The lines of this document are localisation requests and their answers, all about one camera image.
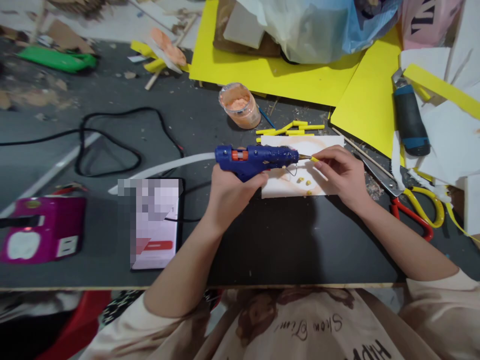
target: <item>gray table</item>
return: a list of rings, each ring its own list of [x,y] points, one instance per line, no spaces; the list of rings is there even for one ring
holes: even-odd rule
[[[98,68],[84,75],[48,72],[68,83],[68,92],[56,89],[57,105],[31,106],[26,100],[13,111],[0,112],[0,142],[37,139],[75,128],[82,116],[92,112],[122,112],[150,106],[163,114],[168,127],[187,155],[211,152],[219,144],[241,146],[255,143],[255,132],[244,131],[228,119],[218,104],[218,87],[182,76],[164,76],[151,91],[143,87],[150,75],[142,65],[132,64],[133,54],[126,44],[96,45],[102,58]],[[0,60],[5,65],[0,88],[25,93],[32,87],[48,88],[44,79],[35,79],[42,69],[8,56],[15,48],[0,40]],[[134,71],[139,78],[117,77]],[[258,98],[267,109],[274,97]],[[328,107],[282,99],[272,120],[278,126],[294,117],[315,124],[323,122]],[[43,113],[50,120],[35,118]],[[102,129],[138,149],[143,156],[140,170],[178,158],[178,152],[162,132],[153,113],[121,119],[95,119],[91,127]],[[263,120],[261,128],[269,127]],[[0,208],[6,207],[36,179],[52,167],[65,152],[78,144],[76,134],[35,145],[0,149]],[[385,166],[387,159],[375,155]],[[90,171],[105,172],[132,164],[133,157],[100,139],[87,154]],[[199,162],[175,170],[171,175],[185,179],[184,217],[199,218],[210,193],[213,162]],[[19,288],[138,288],[146,287],[158,270],[130,272],[129,224],[118,220],[117,198],[107,190],[118,176],[80,177],[68,168],[44,190],[78,181],[90,189],[87,197],[82,251],[60,261],[38,265],[0,263],[0,289]],[[419,195],[426,212],[433,216],[431,203]],[[380,204],[388,207],[384,194]],[[413,229],[419,227],[408,218]],[[195,224],[182,226],[182,241]],[[2,230],[3,239],[6,232]],[[480,254],[471,240],[462,236],[450,219],[434,231],[432,244],[473,279],[480,280]],[[396,267],[378,241],[337,196],[292,197],[252,200],[226,232],[213,262],[208,284],[216,286],[275,286],[291,284],[371,284],[402,283],[405,275]]]

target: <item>beige shirt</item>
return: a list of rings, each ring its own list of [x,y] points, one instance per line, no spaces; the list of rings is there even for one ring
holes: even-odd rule
[[[361,289],[258,292],[232,302],[207,337],[205,303],[164,318],[147,311],[142,295],[81,359],[480,359],[479,284],[460,270],[407,285],[412,302],[399,316]]]

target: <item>blue glue gun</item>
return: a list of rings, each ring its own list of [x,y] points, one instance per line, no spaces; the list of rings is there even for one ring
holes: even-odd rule
[[[246,149],[234,149],[232,145],[220,145],[215,149],[215,159],[220,169],[235,173],[242,182],[262,171],[288,167],[310,158],[288,146],[250,145]]]

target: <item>red chair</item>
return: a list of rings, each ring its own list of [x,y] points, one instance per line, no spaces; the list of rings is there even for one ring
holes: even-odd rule
[[[98,317],[112,301],[111,291],[85,291],[56,342],[36,360],[68,360],[93,340]]]

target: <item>person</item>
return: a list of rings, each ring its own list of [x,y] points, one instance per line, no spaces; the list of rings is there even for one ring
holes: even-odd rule
[[[242,183],[217,164],[201,221],[81,359],[480,359],[479,284],[370,198],[364,165],[350,152],[336,145],[313,156],[408,277],[411,302],[399,315],[361,289],[228,290],[228,309],[205,337],[201,299],[222,234],[268,179]]]

